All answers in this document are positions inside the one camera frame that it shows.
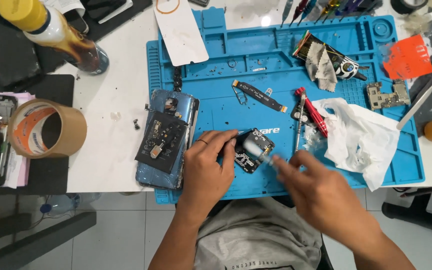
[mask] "red screwdriver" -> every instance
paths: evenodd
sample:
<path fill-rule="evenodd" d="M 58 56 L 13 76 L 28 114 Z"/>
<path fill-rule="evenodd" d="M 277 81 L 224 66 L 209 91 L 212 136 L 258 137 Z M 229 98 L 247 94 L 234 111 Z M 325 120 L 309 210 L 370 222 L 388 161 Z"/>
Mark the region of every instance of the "red screwdriver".
<path fill-rule="evenodd" d="M 299 5 L 296 7 L 296 10 L 294 10 L 293 20 L 291 21 L 289 26 L 291 26 L 293 24 L 293 21 L 296 20 L 301 15 L 301 13 L 303 13 L 306 4 L 308 4 L 308 1 L 309 0 L 301 0 Z"/>
<path fill-rule="evenodd" d="M 296 91 L 294 91 L 294 94 L 297 96 L 300 96 L 303 91 L 305 91 L 304 87 L 300 87 Z M 308 109 L 309 115 L 313 119 L 313 121 L 316 123 L 316 126 L 318 127 L 321 134 L 328 138 L 328 130 L 326 129 L 326 123 L 321 117 L 321 114 L 318 113 L 318 111 L 315 109 L 311 101 L 308 99 L 308 96 L 306 96 L 306 102 L 304 103 L 304 106 Z"/>

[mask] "ribbon cable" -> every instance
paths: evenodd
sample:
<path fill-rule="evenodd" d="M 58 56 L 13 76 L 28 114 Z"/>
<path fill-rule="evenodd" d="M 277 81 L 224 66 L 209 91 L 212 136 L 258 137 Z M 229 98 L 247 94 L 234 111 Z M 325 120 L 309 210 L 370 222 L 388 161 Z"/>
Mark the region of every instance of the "ribbon cable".
<path fill-rule="evenodd" d="M 250 84 L 234 80 L 233 86 L 275 111 L 286 113 L 286 110 L 288 109 L 286 106 L 279 104 L 276 100 Z"/>

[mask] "orange label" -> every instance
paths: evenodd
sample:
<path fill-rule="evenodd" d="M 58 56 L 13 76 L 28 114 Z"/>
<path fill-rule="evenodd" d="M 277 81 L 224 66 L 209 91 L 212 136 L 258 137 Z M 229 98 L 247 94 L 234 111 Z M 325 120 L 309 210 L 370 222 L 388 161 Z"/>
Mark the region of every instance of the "orange label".
<path fill-rule="evenodd" d="M 428 48 L 420 34 L 393 44 L 383 62 L 390 79 L 412 79 L 432 73 Z"/>
<path fill-rule="evenodd" d="M 33 154 L 33 151 L 29 147 L 29 140 L 33 140 L 31 136 L 31 131 L 33 130 L 34 126 L 36 126 L 36 124 L 43 118 L 54 114 L 55 112 L 56 110 L 51 107 L 33 111 L 17 125 L 16 129 L 13 132 L 13 135 L 18 144 L 25 152 Z M 44 143 L 41 143 L 40 146 L 43 148 L 44 151 L 48 150 Z"/>

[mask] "small screw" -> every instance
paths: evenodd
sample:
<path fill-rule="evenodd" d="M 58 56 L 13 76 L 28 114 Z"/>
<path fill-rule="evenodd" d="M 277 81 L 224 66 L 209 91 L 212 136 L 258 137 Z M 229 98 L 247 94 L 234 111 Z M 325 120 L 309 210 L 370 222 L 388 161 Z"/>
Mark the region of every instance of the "small screw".
<path fill-rule="evenodd" d="M 134 123 L 134 128 L 136 130 L 140 130 L 141 129 L 141 127 L 138 125 L 138 120 L 137 119 L 133 120 L 132 122 Z"/>

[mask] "yellow bottle cap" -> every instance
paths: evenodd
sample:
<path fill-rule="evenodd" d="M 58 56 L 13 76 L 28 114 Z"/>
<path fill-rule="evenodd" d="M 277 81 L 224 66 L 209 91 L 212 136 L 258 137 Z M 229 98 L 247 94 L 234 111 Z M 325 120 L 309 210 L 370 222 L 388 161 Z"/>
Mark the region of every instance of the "yellow bottle cap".
<path fill-rule="evenodd" d="M 42 27 L 47 16 L 39 0 L 0 0 L 0 15 L 26 32 Z"/>

